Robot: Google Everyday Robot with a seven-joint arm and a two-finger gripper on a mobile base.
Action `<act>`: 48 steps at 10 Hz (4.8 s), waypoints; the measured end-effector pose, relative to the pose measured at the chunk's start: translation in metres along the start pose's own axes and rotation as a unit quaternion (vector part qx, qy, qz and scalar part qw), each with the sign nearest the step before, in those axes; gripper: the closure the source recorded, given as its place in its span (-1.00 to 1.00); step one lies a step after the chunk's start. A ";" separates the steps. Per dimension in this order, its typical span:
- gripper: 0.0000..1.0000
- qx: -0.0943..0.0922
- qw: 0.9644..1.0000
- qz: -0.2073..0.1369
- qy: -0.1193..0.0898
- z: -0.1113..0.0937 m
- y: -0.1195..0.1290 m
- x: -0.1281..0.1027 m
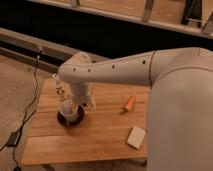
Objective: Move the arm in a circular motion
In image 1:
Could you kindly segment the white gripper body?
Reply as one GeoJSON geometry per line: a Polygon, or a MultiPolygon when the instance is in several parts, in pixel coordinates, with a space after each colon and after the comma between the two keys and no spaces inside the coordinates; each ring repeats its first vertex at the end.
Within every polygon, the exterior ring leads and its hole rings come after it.
{"type": "Polygon", "coordinates": [[[71,100],[74,105],[87,104],[91,108],[96,108],[96,102],[91,91],[82,94],[71,93],[71,100]]]}

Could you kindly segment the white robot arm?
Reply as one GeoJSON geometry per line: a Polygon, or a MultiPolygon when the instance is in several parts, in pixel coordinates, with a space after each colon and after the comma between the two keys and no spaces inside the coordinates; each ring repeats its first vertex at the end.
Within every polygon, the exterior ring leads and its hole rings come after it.
{"type": "Polygon", "coordinates": [[[213,171],[213,51],[200,47],[155,50],[92,63],[79,52],[59,78],[77,104],[91,82],[149,86],[148,171],[213,171]]]}

